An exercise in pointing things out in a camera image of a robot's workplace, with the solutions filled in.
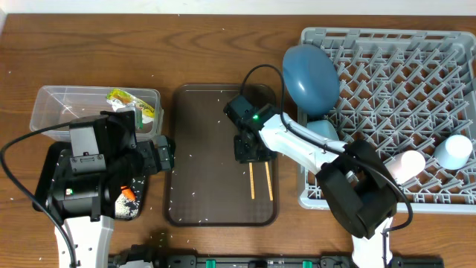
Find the wooden table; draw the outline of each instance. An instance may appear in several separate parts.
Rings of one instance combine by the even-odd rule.
[[[0,41],[0,144],[28,133],[36,93],[44,85],[157,89],[168,134],[173,91],[184,83],[239,83],[260,63],[280,66],[305,27],[400,28],[476,33],[476,18],[397,16],[9,15]],[[270,70],[251,82],[270,85]],[[293,113],[295,105],[286,102]],[[7,154],[12,171],[34,191],[49,145],[38,135]],[[298,205],[297,165],[280,156],[280,213],[264,228],[175,228],[162,216],[164,174],[151,178],[142,215],[116,222],[111,253],[132,244],[195,248],[211,255],[320,255],[352,252],[352,241],[328,211]],[[0,173],[0,267],[55,267],[54,227]],[[407,217],[401,214],[396,222]],[[476,217],[417,214],[392,233],[397,255],[438,255],[447,267],[474,267]]]

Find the gray dish rack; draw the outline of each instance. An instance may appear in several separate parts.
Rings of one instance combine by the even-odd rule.
[[[402,185],[415,212],[476,214],[475,153],[457,172],[432,157],[452,134],[476,143],[473,34],[306,28],[300,43],[325,51],[338,72],[341,96],[325,119],[342,141],[363,138],[385,161],[405,150],[425,157],[425,170]],[[299,109],[297,121],[306,126],[309,117]],[[313,175],[302,166],[298,173],[300,205],[329,209]],[[405,204],[398,211],[406,212]]]

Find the orange object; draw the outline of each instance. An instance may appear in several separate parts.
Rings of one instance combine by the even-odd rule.
[[[135,194],[134,192],[127,186],[122,186],[120,187],[122,190],[122,194],[127,197],[127,199],[135,201]]]

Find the snack wrapper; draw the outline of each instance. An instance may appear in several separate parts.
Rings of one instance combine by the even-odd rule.
[[[120,108],[136,106],[142,111],[142,123],[148,124],[154,121],[155,110],[140,98],[131,95],[120,89],[113,89],[106,96],[107,103],[111,104],[112,109],[117,111]]]

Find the green clip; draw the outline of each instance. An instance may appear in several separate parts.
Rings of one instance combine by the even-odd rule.
[[[303,261],[303,268],[312,268],[312,261]]]
[[[207,263],[205,264],[206,268],[215,268],[215,266],[216,266],[215,260],[207,260]]]

